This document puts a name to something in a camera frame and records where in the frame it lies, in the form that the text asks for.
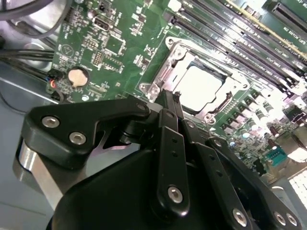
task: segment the screw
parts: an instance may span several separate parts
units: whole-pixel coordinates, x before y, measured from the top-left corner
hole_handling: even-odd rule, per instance
[[[42,123],[47,128],[56,128],[59,126],[59,120],[53,116],[45,116]]]
[[[140,108],[140,109],[142,109],[142,110],[145,110],[145,109],[146,109],[145,106],[142,105],[142,104],[138,104],[138,108]]]
[[[297,226],[297,221],[296,221],[296,219],[294,219],[293,216],[291,216],[289,213],[287,213],[287,217],[288,217],[288,220],[290,221],[291,224],[293,224],[294,226]]]
[[[248,225],[246,217],[239,209],[234,208],[234,210],[232,210],[232,215],[234,215],[234,218],[242,227],[246,227]]]
[[[180,204],[183,200],[183,196],[182,196],[182,193],[181,191],[176,188],[176,187],[169,187],[168,189],[168,196],[169,198],[171,198],[171,200],[176,203],[176,204]]]
[[[160,93],[160,88],[159,87],[153,87],[152,94],[158,95],[159,93]]]
[[[191,128],[194,128],[194,127],[195,127],[194,123],[191,122],[191,121],[188,121],[187,124],[188,124],[188,126],[190,126]]]
[[[217,146],[219,146],[219,147],[222,146],[222,144],[221,144],[218,140],[214,140],[214,143],[215,143]]]
[[[73,132],[69,135],[69,140],[76,145],[83,145],[86,142],[86,136],[79,132]]]
[[[284,220],[282,215],[280,215],[278,212],[274,212],[274,216],[281,225],[286,226],[286,221]]]

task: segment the wire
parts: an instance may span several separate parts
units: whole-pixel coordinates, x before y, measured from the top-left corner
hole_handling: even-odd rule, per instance
[[[35,55],[13,55],[9,56],[9,58],[16,58],[22,60],[30,60],[30,61],[44,61],[44,62],[52,62],[52,56],[35,56]]]
[[[39,49],[1,49],[0,56],[6,55],[54,55],[52,50],[39,50]]]
[[[46,80],[47,73],[46,72],[35,69],[32,66],[29,66],[22,61],[19,61],[19,60],[16,60],[16,59],[10,59],[10,58],[2,58],[2,57],[0,57],[0,61],[2,61],[3,63],[11,66],[12,68],[14,68],[14,69],[16,69],[16,70],[18,70],[22,73],[25,73],[25,74],[28,74],[31,77],[34,77],[36,80],[39,80],[43,83],[47,82],[47,80]]]
[[[16,24],[16,26],[23,32],[23,34],[33,34],[33,35],[41,35],[42,33],[35,29],[33,26],[29,25],[25,21],[20,21]],[[40,41],[50,47],[51,49],[56,49],[56,43],[49,37],[41,38]]]
[[[12,105],[10,105],[8,103],[8,101],[4,98],[2,92],[0,91],[0,99],[2,100],[3,104],[8,108],[10,109],[11,111],[13,111],[14,113],[17,113],[17,114],[21,114],[21,115],[25,115],[26,114],[26,111],[23,111],[23,110],[20,110],[20,109],[17,109],[15,107],[13,107]]]
[[[0,11],[0,21],[7,21],[30,15],[32,13],[41,10],[45,6],[49,5],[52,1],[53,0],[34,0],[20,7],[7,10],[6,0],[2,0],[2,11]]]
[[[6,10],[6,1],[7,0],[1,0],[1,2],[2,2],[2,10]],[[17,32],[19,32],[19,33],[21,33],[21,34],[23,34],[23,35],[25,35],[27,37],[30,37],[30,38],[33,38],[33,39],[46,38],[46,37],[49,37],[52,34],[54,34],[55,31],[57,30],[57,28],[59,28],[61,26],[61,24],[64,22],[64,20],[66,18],[66,15],[69,13],[69,11],[71,9],[72,2],[73,2],[73,0],[66,0],[65,8],[63,10],[63,13],[59,17],[58,21],[54,24],[54,26],[50,30],[48,30],[47,32],[42,33],[42,34],[26,34],[26,33],[23,32],[22,29],[20,29],[17,25],[12,23],[11,21],[9,21],[9,20],[6,20],[6,21],[10,25],[11,28],[13,28],[15,31],[17,31]]]
[[[48,61],[53,60],[54,51],[36,50],[36,49],[0,49],[0,57],[3,58],[19,58],[32,61]]]

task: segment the black plastic bracket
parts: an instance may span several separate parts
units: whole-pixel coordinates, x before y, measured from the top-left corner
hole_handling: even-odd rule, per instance
[[[294,230],[302,226],[295,214],[229,149],[225,140],[209,139],[206,144],[215,149],[227,169],[232,185],[246,196],[248,208],[260,229]],[[290,222],[293,218],[296,226]]]
[[[129,99],[43,106],[26,115],[22,137],[33,151],[62,167],[78,169],[84,166],[100,139],[106,141],[115,127],[145,119],[149,114],[145,103]],[[54,128],[43,125],[42,119],[47,116],[55,117],[59,125]],[[72,143],[69,136],[73,132],[83,134],[85,143]]]
[[[219,203],[223,219],[232,229],[251,230],[252,225],[239,197],[229,180],[227,173],[214,149],[203,144],[197,127],[189,120],[182,120],[186,134],[187,154],[191,154],[197,166],[201,168],[204,178],[210,181],[215,199]],[[242,218],[241,224],[235,219],[233,212]]]
[[[168,109],[159,113],[157,137],[157,183],[152,206],[161,218],[176,219],[189,212],[189,186],[184,138],[178,133],[176,114]]]

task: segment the cpu socket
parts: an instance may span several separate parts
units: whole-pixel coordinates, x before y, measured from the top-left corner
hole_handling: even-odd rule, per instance
[[[168,57],[152,83],[141,83],[140,90],[154,102],[162,89],[180,92],[183,110],[199,120],[215,124],[222,111],[239,91],[250,84],[237,71],[217,63],[210,50],[189,40],[167,37]]]

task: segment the black mechanical arm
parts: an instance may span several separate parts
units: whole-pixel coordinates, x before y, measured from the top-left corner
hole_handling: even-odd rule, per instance
[[[179,93],[34,108],[14,171],[41,191],[52,230],[300,230],[302,226],[229,149],[186,120]],[[97,146],[140,149],[86,178]]]

